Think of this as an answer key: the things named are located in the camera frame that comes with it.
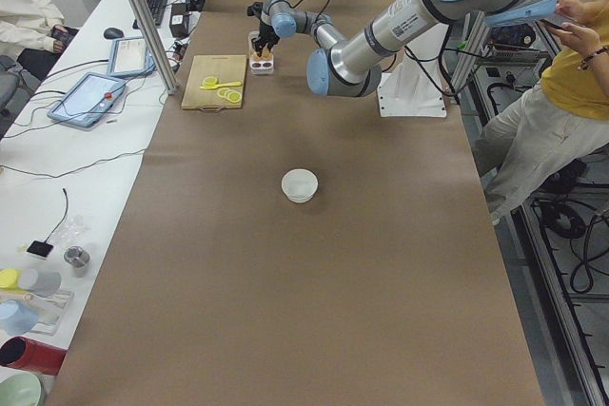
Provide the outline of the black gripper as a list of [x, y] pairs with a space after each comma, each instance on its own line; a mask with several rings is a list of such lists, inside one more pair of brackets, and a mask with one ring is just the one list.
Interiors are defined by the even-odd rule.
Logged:
[[246, 15], [255, 17], [259, 21], [258, 35], [251, 38], [252, 51], [257, 55], [261, 55], [264, 45], [269, 53], [279, 43], [280, 37], [276, 34], [274, 28], [270, 24], [268, 15], [264, 13], [264, 4], [262, 2], [254, 2], [246, 8]]

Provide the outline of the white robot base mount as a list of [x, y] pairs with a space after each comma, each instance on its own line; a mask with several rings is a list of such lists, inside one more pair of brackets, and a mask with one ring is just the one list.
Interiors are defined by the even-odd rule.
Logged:
[[438, 24], [407, 47], [414, 55], [405, 55], [391, 73], [384, 73], [377, 89], [382, 117], [444, 118], [443, 79], [438, 62], [448, 26]]

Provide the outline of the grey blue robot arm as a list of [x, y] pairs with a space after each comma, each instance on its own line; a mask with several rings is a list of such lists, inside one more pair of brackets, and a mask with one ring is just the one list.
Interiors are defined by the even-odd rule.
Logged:
[[329, 16], [298, 10], [288, 0], [264, 0], [248, 6], [259, 22], [252, 46], [256, 53], [273, 48], [296, 33], [311, 36], [318, 48], [307, 61], [309, 89], [318, 95], [364, 97], [382, 77], [380, 62], [438, 24], [451, 24], [481, 11], [491, 27], [544, 19], [557, 0], [395, 0], [362, 31], [345, 38]]

